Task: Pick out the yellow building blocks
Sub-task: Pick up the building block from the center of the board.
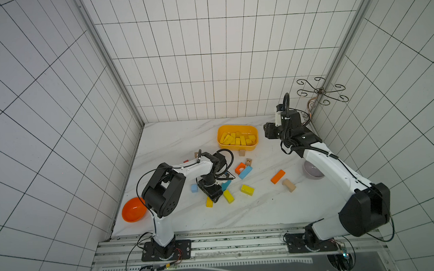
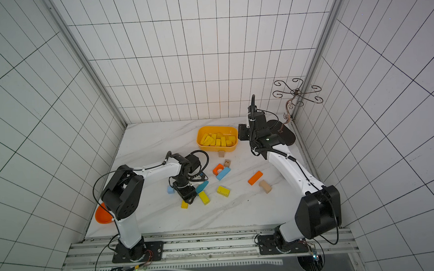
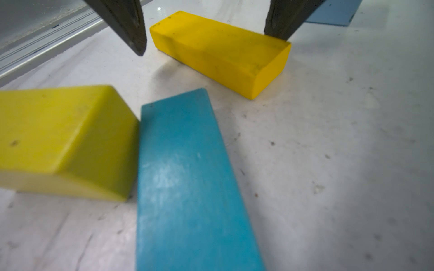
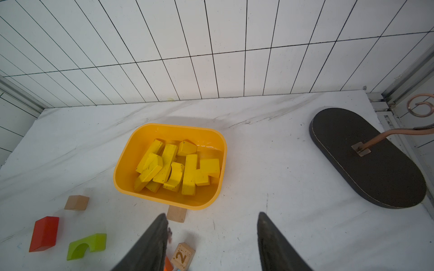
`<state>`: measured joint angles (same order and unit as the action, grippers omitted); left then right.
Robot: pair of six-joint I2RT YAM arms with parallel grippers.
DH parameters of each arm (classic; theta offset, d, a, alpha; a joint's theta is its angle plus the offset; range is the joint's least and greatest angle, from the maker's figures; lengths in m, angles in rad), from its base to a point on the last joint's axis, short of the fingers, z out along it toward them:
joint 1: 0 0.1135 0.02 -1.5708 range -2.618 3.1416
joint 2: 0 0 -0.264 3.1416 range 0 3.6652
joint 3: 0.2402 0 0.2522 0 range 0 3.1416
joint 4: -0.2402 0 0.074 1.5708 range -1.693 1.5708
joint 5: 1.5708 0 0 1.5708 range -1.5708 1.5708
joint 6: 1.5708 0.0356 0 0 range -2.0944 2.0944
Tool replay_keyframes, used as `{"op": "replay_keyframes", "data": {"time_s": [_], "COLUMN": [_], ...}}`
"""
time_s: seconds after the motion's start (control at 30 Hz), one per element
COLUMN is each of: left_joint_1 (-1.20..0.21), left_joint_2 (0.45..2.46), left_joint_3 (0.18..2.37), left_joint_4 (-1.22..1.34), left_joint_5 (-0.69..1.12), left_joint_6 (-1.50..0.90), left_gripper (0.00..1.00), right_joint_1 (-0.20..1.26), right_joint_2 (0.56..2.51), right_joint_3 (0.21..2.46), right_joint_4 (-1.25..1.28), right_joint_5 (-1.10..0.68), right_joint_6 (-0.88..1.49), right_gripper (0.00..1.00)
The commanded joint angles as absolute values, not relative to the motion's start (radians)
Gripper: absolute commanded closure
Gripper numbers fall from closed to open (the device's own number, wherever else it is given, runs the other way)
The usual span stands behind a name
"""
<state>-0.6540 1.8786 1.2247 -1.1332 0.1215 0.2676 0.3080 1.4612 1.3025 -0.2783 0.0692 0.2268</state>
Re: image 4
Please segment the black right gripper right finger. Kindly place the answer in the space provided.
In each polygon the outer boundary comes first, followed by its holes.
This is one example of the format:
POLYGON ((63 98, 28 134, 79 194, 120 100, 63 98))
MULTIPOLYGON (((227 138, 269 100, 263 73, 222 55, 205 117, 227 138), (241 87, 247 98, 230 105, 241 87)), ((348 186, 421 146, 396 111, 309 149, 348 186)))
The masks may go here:
POLYGON ((264 212, 258 216, 257 234, 263 271, 312 271, 264 212))

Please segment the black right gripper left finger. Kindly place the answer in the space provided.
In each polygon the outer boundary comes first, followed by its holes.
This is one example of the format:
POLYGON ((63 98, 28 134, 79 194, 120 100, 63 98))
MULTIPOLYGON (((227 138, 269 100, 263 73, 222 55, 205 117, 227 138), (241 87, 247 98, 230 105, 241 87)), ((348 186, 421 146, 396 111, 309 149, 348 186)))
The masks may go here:
POLYGON ((168 220, 157 216, 112 271, 163 271, 168 242, 168 220))

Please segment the yellow small cube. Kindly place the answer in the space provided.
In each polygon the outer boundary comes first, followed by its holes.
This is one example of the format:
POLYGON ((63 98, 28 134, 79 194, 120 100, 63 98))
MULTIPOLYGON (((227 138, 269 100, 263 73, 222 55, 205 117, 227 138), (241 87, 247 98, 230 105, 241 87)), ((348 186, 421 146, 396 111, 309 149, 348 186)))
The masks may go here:
POLYGON ((197 186, 210 185, 209 173, 204 169, 197 169, 194 174, 194 182, 197 186))

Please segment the yellow long block diagonal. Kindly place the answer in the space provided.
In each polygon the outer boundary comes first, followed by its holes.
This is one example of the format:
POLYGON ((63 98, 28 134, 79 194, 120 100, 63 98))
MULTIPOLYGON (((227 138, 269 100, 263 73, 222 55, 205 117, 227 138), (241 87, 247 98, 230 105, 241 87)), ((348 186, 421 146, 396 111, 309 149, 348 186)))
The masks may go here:
POLYGON ((163 148, 163 142, 160 140, 154 140, 149 148, 147 149, 145 155, 140 160, 138 166, 136 167, 136 172, 142 173, 143 170, 148 166, 149 162, 148 159, 151 156, 151 154, 159 155, 161 150, 163 148))

